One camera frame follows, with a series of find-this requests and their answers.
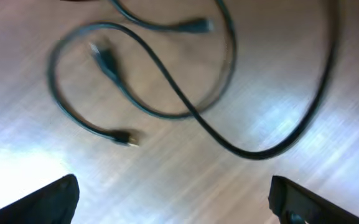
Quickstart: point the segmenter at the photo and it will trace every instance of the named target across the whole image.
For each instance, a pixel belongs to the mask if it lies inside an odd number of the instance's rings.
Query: thin cable
[[[226,8],[225,4],[222,0],[216,0],[218,6],[220,7],[220,10],[224,14],[228,14],[228,9]],[[111,22],[97,22],[94,24],[90,24],[87,26],[79,27],[75,29],[73,32],[69,33],[66,37],[64,37],[53,49],[50,60],[49,60],[49,66],[48,66],[48,78],[49,78],[49,87],[50,91],[52,93],[52,96],[55,98],[56,102],[58,103],[59,107],[71,118],[73,119],[77,124],[82,126],[83,128],[98,134],[100,136],[110,138],[110,134],[106,131],[100,131],[98,129],[95,129],[95,127],[91,126],[89,123],[82,121],[81,118],[77,117],[78,115],[72,112],[72,108],[67,102],[64,102],[62,97],[59,95],[58,88],[56,85],[56,77],[55,77],[55,67],[57,65],[60,52],[61,50],[74,38],[83,36],[93,30],[96,29],[116,29],[120,30],[121,32],[124,32],[126,35],[133,38],[136,42],[138,42],[143,49],[149,54],[150,58],[154,61],[154,63],[157,65],[159,70],[162,72],[163,76],[167,79],[170,86],[173,88],[173,90],[176,92],[178,97],[184,102],[185,106],[188,108],[192,116],[200,123],[200,125],[211,135],[213,139],[215,139],[219,144],[221,144],[225,149],[228,151],[236,154],[237,156],[240,156],[245,159],[252,159],[252,160],[263,160],[263,159],[270,159],[272,157],[278,156],[279,154],[287,151],[301,136],[302,133],[305,132],[310,122],[313,120],[314,115],[316,114],[319,105],[321,104],[325,90],[327,89],[329,85],[329,80],[331,77],[331,74],[333,72],[333,67],[335,64],[335,59],[337,57],[337,51],[338,51],[338,42],[340,37],[340,24],[339,24],[339,11],[338,11],[338,0],[332,0],[329,2],[329,6],[327,8],[327,12],[329,14],[329,53],[327,56],[327,61],[325,64],[325,68],[323,70],[322,78],[319,82],[319,87],[317,89],[317,93],[315,94],[314,99],[312,100],[306,114],[301,119],[299,124],[296,126],[296,128],[286,137],[284,140],[282,140],[279,144],[263,150],[259,152],[251,152],[251,151],[245,151],[242,150],[231,143],[229,143],[224,137],[219,135],[201,116],[200,113],[196,110],[196,108],[191,104],[189,99],[184,95],[182,90],[178,87],[174,79],[171,77],[168,70],[165,68],[163,63],[160,61],[159,57],[153,52],[153,50],[148,46],[145,41],[143,41],[137,34],[135,34],[133,31],[129,30],[128,28],[111,23]],[[230,29],[234,30],[233,23],[230,22]]]

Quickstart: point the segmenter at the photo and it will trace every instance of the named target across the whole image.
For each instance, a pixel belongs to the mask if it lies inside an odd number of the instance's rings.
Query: cord
[[[132,14],[130,14],[128,11],[124,11],[122,5],[120,5],[119,1],[117,0],[111,0],[114,6],[118,9],[119,12],[123,13],[125,17],[129,17],[131,21],[139,24],[140,26],[158,30],[158,31],[176,31],[172,29],[172,26],[154,26],[154,24],[150,24],[147,22],[144,22],[137,17],[134,17]],[[223,0],[215,0],[218,7],[220,8],[221,13],[224,16],[226,28],[228,30],[229,35],[233,36],[233,47],[234,47],[234,57],[232,64],[230,65],[231,72],[235,69],[235,62],[236,62],[236,38],[235,38],[235,28],[232,23],[230,14],[228,12],[228,9],[226,8]],[[62,49],[70,43],[73,39],[83,36],[93,30],[97,29],[116,29],[120,30],[121,32],[124,32],[126,35],[133,38],[136,42],[138,42],[143,49],[147,52],[147,54],[150,56],[150,58],[154,61],[154,63],[157,65],[159,70],[162,72],[163,76],[167,79],[170,86],[173,88],[173,90],[176,92],[178,97],[184,102],[185,106],[189,110],[190,114],[199,122],[199,124],[211,135],[213,139],[216,140],[217,143],[222,145],[225,149],[228,151],[236,154],[237,156],[240,156],[245,159],[251,159],[251,160],[263,160],[263,159],[270,159],[272,157],[278,156],[282,154],[283,152],[287,151],[305,132],[310,122],[313,120],[314,115],[316,114],[319,105],[321,104],[324,93],[329,85],[329,80],[332,75],[332,71],[335,64],[335,59],[337,58],[337,51],[338,51],[338,42],[340,37],[340,24],[339,24],[339,11],[338,11],[338,0],[331,0],[328,3],[327,7],[327,14],[329,15],[329,53],[327,56],[327,61],[325,64],[325,68],[323,70],[323,75],[319,82],[319,87],[317,89],[317,93],[314,96],[314,99],[312,100],[306,114],[304,117],[300,120],[299,124],[296,126],[296,128],[288,135],[284,140],[282,140],[279,144],[263,150],[259,152],[251,152],[251,151],[245,151],[242,150],[231,143],[229,143],[224,137],[219,135],[200,115],[200,113],[197,111],[197,109],[194,107],[193,104],[187,99],[187,97],[183,94],[182,90],[178,87],[174,79],[171,77],[168,70],[165,68],[163,63],[160,61],[159,57],[153,52],[153,50],[148,46],[145,41],[143,41],[137,34],[135,34],[133,31],[129,30],[128,28],[115,24],[112,22],[96,22],[87,26],[82,26],[71,33],[69,33],[67,36],[65,36],[63,39],[61,39],[58,44],[54,47],[52,50],[52,53],[50,55],[49,60],[49,66],[47,75],[49,78],[49,88],[52,93],[52,96],[54,97],[55,101],[59,105],[59,107],[62,109],[63,112],[66,113],[66,115],[73,119],[77,124],[82,126],[83,128],[89,130],[90,132],[97,134],[99,136],[102,136],[104,138],[108,138],[114,142],[121,143],[121,144],[129,144],[132,142],[131,135],[127,134],[120,130],[110,131],[110,130],[100,130],[96,127],[94,127],[89,122],[85,121],[79,114],[74,112],[74,110],[71,108],[71,106],[62,98],[62,96],[58,92],[57,83],[56,83],[56,74],[55,74],[55,67],[57,65],[60,53]],[[127,91],[126,85],[122,81],[117,68],[116,68],[116,61],[114,59],[113,54],[109,50],[109,48],[103,47],[102,45],[93,45],[94,50],[94,58],[102,71],[112,79],[112,81],[115,82],[115,84],[120,88],[120,90],[127,96],[127,98],[139,109],[149,113],[150,115],[157,116],[159,118],[167,118],[172,119],[171,116],[165,116],[164,114],[160,114],[154,110],[150,110],[148,107],[143,107],[143,104],[141,102],[138,102],[135,98],[133,98],[132,94]],[[186,116],[174,116],[173,118],[185,118]]]

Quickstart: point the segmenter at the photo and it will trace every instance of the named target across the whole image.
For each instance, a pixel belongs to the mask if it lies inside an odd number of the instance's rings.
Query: wooden floor
[[[238,31],[233,83],[203,115],[237,146],[258,151],[286,136],[312,98],[327,50],[320,1],[226,0]],[[204,35],[155,33],[145,39],[197,103],[219,78],[223,24],[212,0],[127,0],[133,12],[170,23],[207,16]],[[240,159],[192,119],[167,121],[131,105],[95,65],[87,39],[58,66],[76,110],[104,128],[141,130],[141,147],[117,146],[70,121],[49,95],[45,68],[63,35],[93,21],[123,22],[107,1],[0,0],[0,208],[67,173],[78,177],[73,223],[278,223],[268,207],[272,175],[283,175],[359,216],[359,1],[343,0],[340,58],[332,86],[307,134],[268,161]],[[126,80],[163,111],[184,110],[145,52],[107,35]]]

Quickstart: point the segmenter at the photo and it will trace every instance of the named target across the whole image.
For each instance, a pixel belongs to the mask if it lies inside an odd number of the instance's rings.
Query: wire
[[[117,0],[111,0],[114,5],[117,7],[118,11],[122,13],[122,6]],[[230,74],[233,74],[233,71],[235,70],[235,64],[236,64],[236,38],[235,38],[235,28],[232,22],[232,19],[230,17],[230,14],[228,12],[228,9],[226,8],[224,2],[222,0],[215,0],[218,7],[220,8],[221,13],[223,14],[223,17],[225,19],[226,28],[228,30],[229,35],[232,38],[233,41],[233,61],[230,65]],[[200,113],[197,111],[197,109],[194,107],[193,104],[187,99],[187,97],[184,95],[182,90],[178,87],[174,79],[171,77],[168,70],[165,68],[163,63],[160,61],[159,57],[154,53],[154,51],[148,46],[145,41],[143,41],[137,34],[135,34],[133,31],[129,30],[128,28],[111,23],[111,22],[96,22],[93,24],[89,24],[86,26],[79,27],[69,33],[67,36],[65,36],[63,39],[61,39],[58,44],[55,46],[55,48],[52,50],[52,53],[50,55],[49,60],[49,66],[47,75],[49,78],[49,88],[52,93],[52,96],[54,97],[55,101],[59,105],[59,107],[63,110],[63,112],[66,113],[68,117],[73,119],[77,124],[82,126],[83,128],[89,130],[90,132],[97,134],[99,136],[102,136],[104,138],[112,139],[114,140],[114,135],[112,136],[112,132],[109,130],[100,130],[96,127],[94,127],[92,124],[85,121],[79,114],[74,112],[74,110],[71,108],[71,106],[60,96],[56,84],[56,74],[55,74],[55,67],[57,65],[60,53],[62,49],[70,43],[73,39],[83,36],[93,30],[97,29],[116,29],[120,30],[121,32],[124,32],[126,35],[133,38],[136,42],[138,42],[143,49],[147,52],[147,54],[150,56],[150,58],[154,61],[154,63],[157,65],[159,70],[162,72],[163,76],[166,78],[166,80],[169,82],[170,86],[173,88],[173,90],[176,92],[178,97],[184,102],[185,106],[189,110],[190,114],[199,122],[199,124],[211,135],[213,139],[216,140],[220,145],[222,145],[225,149],[228,151],[236,154],[237,156],[240,156],[245,159],[252,159],[252,160],[263,160],[263,159],[270,159],[272,157],[278,156],[279,154],[287,151],[305,132],[310,122],[313,120],[314,115],[316,114],[319,105],[321,104],[324,93],[329,85],[329,80],[331,77],[331,74],[333,72],[335,59],[337,58],[337,51],[338,51],[338,42],[340,37],[340,24],[339,24],[339,13],[338,13],[338,0],[331,0],[328,3],[327,7],[327,14],[329,15],[329,53],[327,56],[327,61],[325,64],[325,68],[323,70],[323,75],[319,82],[319,87],[317,89],[317,93],[314,96],[314,99],[312,100],[306,114],[304,117],[300,120],[299,124],[296,126],[296,128],[288,135],[284,140],[282,140],[279,144],[263,150],[259,152],[251,152],[251,151],[245,151],[242,150],[231,143],[229,143],[224,137],[219,135],[200,115]],[[143,27],[145,26],[145,22],[138,19],[137,17],[132,16],[128,11],[125,11],[124,16],[129,16],[132,18],[131,20]],[[159,26],[159,29],[165,29],[164,26]],[[166,119],[177,119],[177,118],[186,118],[188,115],[184,114],[163,114],[156,112],[154,110],[150,110],[148,107],[143,107],[143,104],[138,102],[136,99],[132,98],[132,94],[130,91],[127,91],[127,88],[125,84],[119,79],[117,72],[114,71],[111,67],[106,66],[105,68],[102,68],[102,71],[104,71],[107,76],[109,76],[118,86],[119,88],[124,92],[124,94],[127,96],[127,98],[139,109],[147,112],[150,115],[157,116],[158,118],[166,118]]]

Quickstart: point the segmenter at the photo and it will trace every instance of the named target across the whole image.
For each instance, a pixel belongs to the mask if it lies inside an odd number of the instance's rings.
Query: black cable
[[[120,4],[117,0],[111,0],[115,2],[115,6],[119,6],[118,10],[121,12]],[[235,31],[234,26],[231,21],[229,12],[223,3],[222,0],[216,0],[216,3],[218,4],[222,14],[224,15],[225,22],[227,25],[227,29],[230,30],[230,35],[233,35],[233,40],[235,39]],[[117,134],[117,131],[106,131],[106,130],[99,130],[98,128],[94,127],[93,125],[89,124],[88,122],[84,121],[79,114],[76,114],[76,112],[73,112],[71,106],[59,95],[57,84],[56,84],[56,77],[55,77],[55,67],[57,65],[60,52],[61,50],[74,38],[77,38],[79,36],[85,35],[93,30],[96,29],[116,29],[124,32],[131,38],[133,38],[136,42],[138,42],[144,50],[149,54],[150,58],[156,63],[159,70],[162,72],[163,76],[167,79],[171,87],[174,89],[178,97],[184,102],[185,106],[188,108],[192,116],[200,123],[200,125],[224,148],[229,150],[230,152],[236,154],[237,156],[240,156],[245,159],[252,159],[252,160],[262,160],[262,159],[269,159],[274,156],[277,156],[286,150],[288,150],[301,136],[301,134],[306,130],[308,127],[308,124],[312,121],[314,115],[316,114],[319,105],[321,101],[323,100],[323,96],[325,93],[325,90],[329,84],[329,79],[332,74],[333,66],[335,63],[335,59],[337,56],[337,49],[338,49],[338,40],[339,40],[339,34],[340,34],[340,27],[339,27],[339,11],[338,11],[338,0],[331,0],[329,1],[328,5],[328,15],[329,15],[329,54],[327,57],[327,62],[325,64],[324,72],[322,75],[322,78],[320,79],[319,87],[317,89],[317,93],[312,100],[312,103],[310,104],[306,114],[301,119],[299,124],[296,126],[296,128],[286,137],[283,141],[281,141],[279,144],[275,145],[272,148],[259,151],[259,152],[249,152],[244,151],[236,146],[233,146],[230,144],[225,138],[220,136],[201,116],[200,113],[196,110],[196,108],[191,104],[191,102],[186,98],[186,96],[182,93],[182,90],[178,87],[174,79],[171,77],[165,66],[160,61],[159,57],[153,52],[153,50],[148,46],[145,41],[143,41],[138,35],[136,35],[133,31],[127,29],[126,27],[110,23],[110,22],[97,22],[94,24],[90,24],[87,26],[79,27],[75,29],[73,32],[69,33],[66,37],[64,37],[53,49],[50,60],[49,60],[49,66],[48,66],[48,77],[49,77],[49,87],[50,91],[52,93],[52,96],[55,98],[56,102],[58,103],[59,107],[77,124],[82,126],[83,128],[91,131],[94,134],[100,135],[102,137],[112,139],[115,142],[118,143],[128,143],[126,141],[130,138],[130,136],[122,134],[119,131],[119,134]],[[137,24],[142,24],[144,26],[144,22],[140,21],[139,19],[135,18]],[[116,71],[116,67],[114,66],[115,60],[114,57],[110,54],[109,51],[100,51],[100,49],[96,49],[95,51],[95,59],[98,62],[98,65],[101,67],[102,71],[107,74],[107,76],[112,79],[112,81],[115,82],[121,89],[126,89],[124,83],[120,79],[119,73]],[[235,69],[235,61],[231,65],[231,71]],[[160,116],[159,113],[156,113],[155,111],[148,111],[147,108],[142,107],[142,104],[139,104],[136,100],[134,101],[131,99],[131,94],[127,95],[131,102],[135,104],[138,108],[141,110],[157,116],[157,117],[163,117]]]

